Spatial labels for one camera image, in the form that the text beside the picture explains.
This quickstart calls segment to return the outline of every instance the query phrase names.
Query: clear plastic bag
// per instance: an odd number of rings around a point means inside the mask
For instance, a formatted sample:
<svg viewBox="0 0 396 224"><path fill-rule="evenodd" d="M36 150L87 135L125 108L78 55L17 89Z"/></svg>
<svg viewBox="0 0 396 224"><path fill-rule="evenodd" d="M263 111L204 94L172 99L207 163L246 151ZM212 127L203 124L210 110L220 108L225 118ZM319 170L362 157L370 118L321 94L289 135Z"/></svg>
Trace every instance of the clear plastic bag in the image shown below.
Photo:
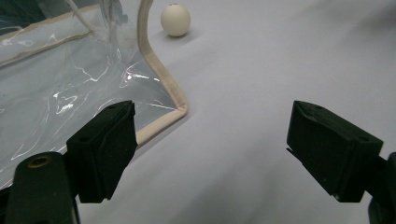
<svg viewBox="0 0 396 224"><path fill-rule="evenodd" d="M0 35L0 188L25 158L65 152L107 105L135 103L139 143L186 113L147 41L150 0L65 2L37 1L45 20L0 27L12 31Z"/></svg>

